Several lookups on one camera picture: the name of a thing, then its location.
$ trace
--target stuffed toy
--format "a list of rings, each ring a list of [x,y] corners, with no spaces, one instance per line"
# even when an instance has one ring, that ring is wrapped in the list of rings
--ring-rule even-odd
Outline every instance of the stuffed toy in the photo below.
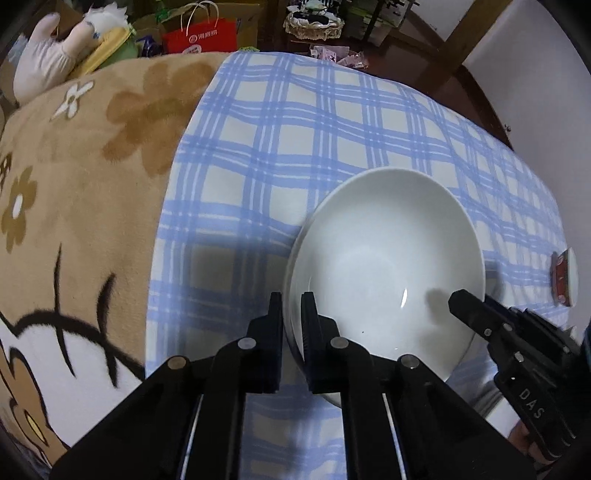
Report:
[[[132,28],[125,11],[126,8],[118,8],[116,3],[91,8],[62,42],[51,36],[59,25],[60,15],[54,12],[43,17],[17,64],[14,96],[18,103],[25,105],[66,80],[91,73],[107,65],[110,57],[113,57],[111,63],[135,58],[137,48],[128,41]],[[123,48],[127,44],[132,48]]]
[[[22,52],[14,75],[14,96],[21,106],[63,83],[93,41],[95,28],[87,21],[77,24],[64,41],[56,41],[51,34],[59,23],[55,12],[39,20]]]

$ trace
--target bag handle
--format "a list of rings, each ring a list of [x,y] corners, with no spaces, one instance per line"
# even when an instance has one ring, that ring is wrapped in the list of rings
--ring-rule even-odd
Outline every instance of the bag handle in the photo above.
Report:
[[[185,5],[185,7],[194,7],[193,11],[191,12],[191,15],[189,16],[189,21],[187,22],[187,28],[185,30],[189,30],[189,25],[191,24],[191,19],[193,18],[193,14],[195,13],[195,10],[198,8],[203,8],[205,9],[206,13],[207,13],[207,21],[209,22],[209,10],[207,9],[206,6],[202,5],[201,2],[195,2],[195,3],[190,3]],[[181,13],[181,32],[183,31],[183,15],[186,13],[186,11],[183,11],[183,13]]]
[[[187,35],[187,36],[189,35],[189,25],[191,24],[191,19],[193,18],[193,14],[195,13],[195,10],[197,9],[197,7],[204,8],[207,11],[207,21],[209,22],[209,9],[206,6],[204,6],[203,4],[210,4],[216,8],[217,18],[216,18],[216,24],[213,26],[213,28],[217,28],[217,22],[219,22],[219,20],[220,20],[219,7],[211,0],[202,0],[198,4],[189,4],[189,5],[195,5],[195,8],[193,8],[193,11],[191,12],[191,16],[189,17],[189,21],[187,22],[187,30],[186,30],[185,35]],[[181,14],[181,31],[183,31],[183,14]]]

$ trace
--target metal screw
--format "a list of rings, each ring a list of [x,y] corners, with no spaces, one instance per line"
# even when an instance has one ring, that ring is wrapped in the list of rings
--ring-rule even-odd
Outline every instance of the metal screw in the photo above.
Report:
[[[403,355],[400,361],[406,368],[410,368],[411,370],[413,368],[417,368],[421,364],[421,362],[418,361],[417,357],[415,357],[414,355],[410,355],[409,353]]]
[[[238,348],[242,350],[251,350],[256,347],[256,340],[250,337],[244,337],[238,340]]]
[[[179,370],[182,367],[184,367],[185,365],[187,365],[187,359],[183,356],[174,356],[174,357],[168,359],[168,362],[166,362],[166,365],[171,370]]]
[[[332,348],[347,348],[349,346],[349,341],[344,337],[334,337],[330,344]]]

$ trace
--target white flower print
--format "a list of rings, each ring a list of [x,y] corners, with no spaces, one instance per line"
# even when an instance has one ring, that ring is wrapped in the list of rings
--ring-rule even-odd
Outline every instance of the white flower print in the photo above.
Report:
[[[66,92],[66,98],[64,103],[62,103],[56,110],[56,113],[53,114],[51,119],[57,118],[62,113],[66,112],[66,116],[70,119],[73,118],[74,115],[78,112],[78,99],[84,95],[88,90],[94,87],[95,83],[93,80],[85,83],[80,89],[78,88],[78,83],[75,83]]]

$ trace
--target white bowl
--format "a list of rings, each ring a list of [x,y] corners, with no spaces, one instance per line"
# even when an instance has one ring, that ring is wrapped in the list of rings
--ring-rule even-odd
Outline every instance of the white bowl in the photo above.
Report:
[[[462,205],[423,173],[368,170],[334,190],[295,240],[283,297],[288,343],[302,366],[300,299],[312,291],[342,336],[386,358],[413,353],[446,380],[474,336],[449,313],[460,288],[484,299],[484,260]]]

